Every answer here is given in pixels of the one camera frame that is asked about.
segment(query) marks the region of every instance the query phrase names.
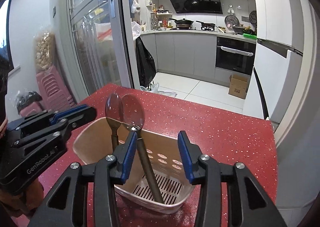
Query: plastic basket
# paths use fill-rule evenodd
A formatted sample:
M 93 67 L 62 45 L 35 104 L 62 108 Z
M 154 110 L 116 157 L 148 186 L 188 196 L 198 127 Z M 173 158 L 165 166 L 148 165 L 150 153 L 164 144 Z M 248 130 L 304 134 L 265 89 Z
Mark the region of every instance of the plastic basket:
M 119 142 L 126 140 L 128 130 L 118 129 Z M 142 130 L 148 156 L 158 182 L 164 204 L 153 201 L 151 190 L 136 152 L 130 177 L 122 186 L 115 186 L 120 195 L 148 209 L 172 214 L 179 210 L 194 189 L 186 179 L 181 163 L 178 142 L 174 138 Z M 76 138 L 73 151 L 85 164 L 98 162 L 112 154 L 111 129 L 105 118 L 85 128 Z

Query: countertop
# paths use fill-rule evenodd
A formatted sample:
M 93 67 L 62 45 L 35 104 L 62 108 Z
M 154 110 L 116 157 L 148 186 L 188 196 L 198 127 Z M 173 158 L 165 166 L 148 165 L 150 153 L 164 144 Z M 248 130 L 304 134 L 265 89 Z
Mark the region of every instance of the countertop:
M 115 90 L 120 96 L 132 93 L 140 99 L 145 111 L 144 129 L 174 138 L 177 138 L 180 130 L 185 130 L 191 142 L 198 144 L 203 153 L 212 156 L 218 162 L 245 163 L 275 202 L 277 160 L 270 121 L 114 84 L 106 85 L 81 103 L 94 106 L 97 108 L 97 117 L 104 117 L 107 96 Z M 67 153 L 39 177 L 45 194 L 72 162 L 80 162 L 73 153 L 72 146 L 84 128 L 85 126 L 72 132 L 67 142 Z M 88 227 L 94 226 L 92 188 L 93 185 L 89 184 Z M 116 194 L 121 226 L 193 227 L 199 192 L 200 187 L 197 186 L 179 211 L 173 215 L 151 211 Z M 226 186 L 222 185 L 222 227 L 227 227 L 227 218 L 227 191 Z M 24 216 L 18 219 L 20 227 L 27 226 L 27 222 Z
M 203 34 L 213 34 L 219 37 L 242 40 L 242 41 L 246 41 L 254 44 L 257 43 L 257 40 L 249 39 L 249 38 L 243 37 L 242 35 L 234 35 L 234 34 L 228 34 L 228 33 L 221 33 L 217 31 L 205 31 L 205 30 L 149 30 L 149 31 L 143 31 L 141 33 L 141 36 L 146 34 L 152 34 L 152 33 L 203 33 Z

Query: transparent spoon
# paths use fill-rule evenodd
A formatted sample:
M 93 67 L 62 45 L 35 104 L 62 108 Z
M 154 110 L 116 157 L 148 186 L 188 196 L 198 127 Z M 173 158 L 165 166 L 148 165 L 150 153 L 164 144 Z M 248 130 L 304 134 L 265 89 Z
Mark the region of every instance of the transparent spoon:
M 121 122 L 123 121 L 122 101 L 116 92 L 109 95 L 106 101 L 105 115 L 112 131 L 111 142 L 112 150 L 114 151 L 115 148 L 119 145 L 119 137 L 117 131 L 121 126 Z
M 145 122 L 143 108 L 137 98 L 131 94 L 123 96 L 122 103 L 124 111 L 123 122 L 128 130 L 135 131 L 138 135 L 137 151 L 152 196 L 156 202 L 164 203 L 155 174 L 148 158 L 145 143 L 141 137 L 141 129 Z

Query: green tray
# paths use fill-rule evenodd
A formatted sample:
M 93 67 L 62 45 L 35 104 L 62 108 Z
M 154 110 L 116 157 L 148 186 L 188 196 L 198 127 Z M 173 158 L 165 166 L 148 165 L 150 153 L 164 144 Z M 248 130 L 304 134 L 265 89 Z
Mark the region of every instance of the green tray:
M 257 39 L 257 36 L 255 35 L 250 35 L 250 34 L 242 34 L 243 37 L 246 37 L 246 38 L 249 38 L 249 39 L 253 39 L 253 40 L 256 40 Z

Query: window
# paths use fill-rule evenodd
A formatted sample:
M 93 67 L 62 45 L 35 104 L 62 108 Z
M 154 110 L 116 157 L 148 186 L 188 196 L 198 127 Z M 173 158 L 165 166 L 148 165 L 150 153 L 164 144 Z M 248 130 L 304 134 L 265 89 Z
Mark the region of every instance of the window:
M 11 0 L 6 0 L 0 8 L 0 56 L 9 62 L 9 70 L 13 63 L 9 45 L 9 9 Z

